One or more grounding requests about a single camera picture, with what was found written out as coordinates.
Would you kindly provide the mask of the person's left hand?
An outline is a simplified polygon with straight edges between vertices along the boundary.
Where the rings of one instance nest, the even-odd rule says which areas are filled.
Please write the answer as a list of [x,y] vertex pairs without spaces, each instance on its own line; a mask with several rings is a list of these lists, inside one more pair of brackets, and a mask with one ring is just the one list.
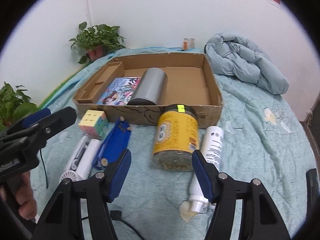
[[37,215],[37,204],[31,189],[30,171],[24,172],[20,176],[21,183],[15,194],[15,199],[19,204],[18,213],[22,218],[31,220]]

